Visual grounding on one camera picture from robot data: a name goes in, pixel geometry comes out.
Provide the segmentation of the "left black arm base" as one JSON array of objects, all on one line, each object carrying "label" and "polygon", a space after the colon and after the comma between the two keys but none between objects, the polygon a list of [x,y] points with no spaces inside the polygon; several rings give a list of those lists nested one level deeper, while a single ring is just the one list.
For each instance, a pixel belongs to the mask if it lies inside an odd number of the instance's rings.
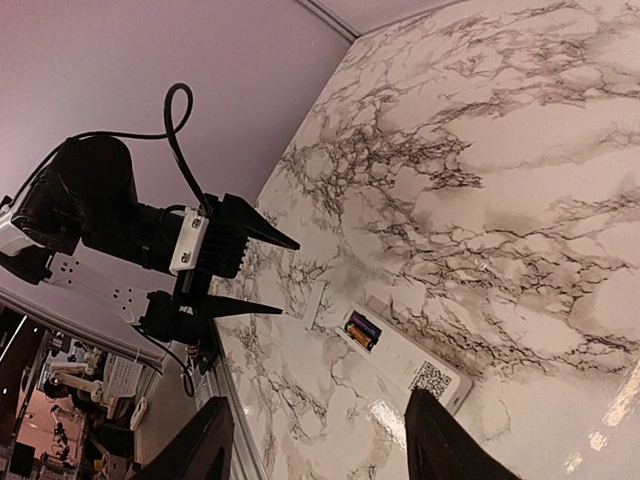
[{"label": "left black arm base", "polygon": [[208,372],[220,356],[212,321],[181,310],[168,292],[149,292],[146,298],[148,305],[139,319],[142,330],[159,342],[193,347],[195,368],[201,375]]}]

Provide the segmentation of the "white battery cover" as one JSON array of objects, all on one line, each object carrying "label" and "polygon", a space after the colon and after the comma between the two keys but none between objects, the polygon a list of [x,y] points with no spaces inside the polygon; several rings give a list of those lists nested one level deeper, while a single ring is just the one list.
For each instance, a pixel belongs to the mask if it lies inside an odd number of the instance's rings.
[{"label": "white battery cover", "polygon": [[316,281],[311,289],[307,308],[303,317],[304,325],[307,330],[311,330],[315,324],[327,282],[324,280]]}]

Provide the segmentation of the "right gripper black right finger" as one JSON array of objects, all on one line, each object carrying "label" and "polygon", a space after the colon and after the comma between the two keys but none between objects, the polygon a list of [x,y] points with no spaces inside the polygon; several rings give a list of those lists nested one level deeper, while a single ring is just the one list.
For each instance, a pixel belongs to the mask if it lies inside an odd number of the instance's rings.
[{"label": "right gripper black right finger", "polygon": [[411,479],[501,480],[517,477],[491,457],[429,391],[412,391],[404,418]]}]

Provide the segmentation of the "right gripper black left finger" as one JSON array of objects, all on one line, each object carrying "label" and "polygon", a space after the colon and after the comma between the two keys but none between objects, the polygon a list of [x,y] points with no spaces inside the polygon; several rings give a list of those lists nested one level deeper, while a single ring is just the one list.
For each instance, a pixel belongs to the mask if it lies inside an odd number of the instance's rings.
[{"label": "right gripper black left finger", "polygon": [[234,420],[226,397],[211,397],[135,480],[227,480]]}]

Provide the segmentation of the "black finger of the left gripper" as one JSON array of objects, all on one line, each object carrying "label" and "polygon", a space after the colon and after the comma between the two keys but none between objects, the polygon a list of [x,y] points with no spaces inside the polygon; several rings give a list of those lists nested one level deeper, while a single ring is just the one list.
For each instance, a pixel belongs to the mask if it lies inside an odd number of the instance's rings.
[{"label": "black finger of the left gripper", "polygon": [[300,244],[297,241],[271,225],[246,200],[235,197],[234,209],[237,219],[250,238],[293,251],[300,249]]},{"label": "black finger of the left gripper", "polygon": [[245,314],[281,315],[281,308],[225,296],[208,296],[204,300],[204,317],[217,319]]}]

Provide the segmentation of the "blue battery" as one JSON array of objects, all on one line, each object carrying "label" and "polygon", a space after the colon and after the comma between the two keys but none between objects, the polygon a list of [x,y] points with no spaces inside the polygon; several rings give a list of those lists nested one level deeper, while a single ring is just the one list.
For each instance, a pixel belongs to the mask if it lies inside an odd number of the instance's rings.
[{"label": "blue battery", "polygon": [[378,340],[382,334],[382,330],[378,326],[356,310],[352,311],[350,321],[372,340]]}]

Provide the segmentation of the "white remote control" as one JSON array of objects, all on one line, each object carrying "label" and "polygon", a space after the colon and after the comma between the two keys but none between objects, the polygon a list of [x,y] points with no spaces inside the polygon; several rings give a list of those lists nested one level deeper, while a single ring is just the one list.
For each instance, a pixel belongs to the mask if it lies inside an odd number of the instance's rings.
[{"label": "white remote control", "polygon": [[[371,351],[365,350],[344,330],[353,310],[364,314],[382,330]],[[351,303],[336,327],[336,333],[364,357],[386,379],[409,394],[429,391],[452,415],[456,414],[473,387],[473,380],[445,360],[410,339],[365,306]]]}]

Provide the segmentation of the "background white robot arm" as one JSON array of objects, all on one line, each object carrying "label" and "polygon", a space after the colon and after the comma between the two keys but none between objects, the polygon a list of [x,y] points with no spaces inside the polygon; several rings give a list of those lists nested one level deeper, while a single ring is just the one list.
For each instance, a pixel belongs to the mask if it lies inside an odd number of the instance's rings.
[{"label": "background white robot arm", "polygon": [[[97,358],[84,363],[54,362],[47,381],[88,394],[104,406],[118,398],[131,398],[141,376],[141,365],[128,359],[107,356],[103,378],[90,380],[97,370]],[[234,420],[229,401],[212,396],[173,440],[133,479],[229,479],[231,477]]]}]

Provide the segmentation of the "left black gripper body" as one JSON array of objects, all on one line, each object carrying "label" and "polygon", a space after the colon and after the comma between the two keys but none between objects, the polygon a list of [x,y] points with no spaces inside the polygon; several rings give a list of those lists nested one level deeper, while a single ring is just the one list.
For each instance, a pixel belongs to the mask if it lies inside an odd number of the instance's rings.
[{"label": "left black gripper body", "polygon": [[204,310],[211,280],[233,279],[241,268],[249,236],[237,219],[235,197],[206,193],[204,204],[195,209],[209,220],[209,226],[195,269],[175,276],[174,302],[180,309]]}]

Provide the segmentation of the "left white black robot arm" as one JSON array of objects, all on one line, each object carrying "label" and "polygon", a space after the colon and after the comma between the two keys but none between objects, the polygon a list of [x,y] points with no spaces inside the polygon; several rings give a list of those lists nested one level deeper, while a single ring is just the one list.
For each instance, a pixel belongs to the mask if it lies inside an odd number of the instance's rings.
[{"label": "left white black robot arm", "polygon": [[[1,203],[1,264],[21,280],[101,301],[158,341],[195,346],[215,319],[275,308],[213,295],[214,278],[239,273],[248,243],[299,245],[235,195],[206,195],[196,207],[138,200],[127,146],[112,136],[65,141],[16,198]],[[75,257],[79,246],[170,275],[171,291],[120,285]]]}]

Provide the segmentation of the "gold black battery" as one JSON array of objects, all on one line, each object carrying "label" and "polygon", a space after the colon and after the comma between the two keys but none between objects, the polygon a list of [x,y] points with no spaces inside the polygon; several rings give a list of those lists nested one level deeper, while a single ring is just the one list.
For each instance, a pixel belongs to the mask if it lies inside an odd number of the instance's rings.
[{"label": "gold black battery", "polygon": [[371,351],[375,342],[364,330],[353,322],[348,322],[344,327],[345,332],[365,350]]}]

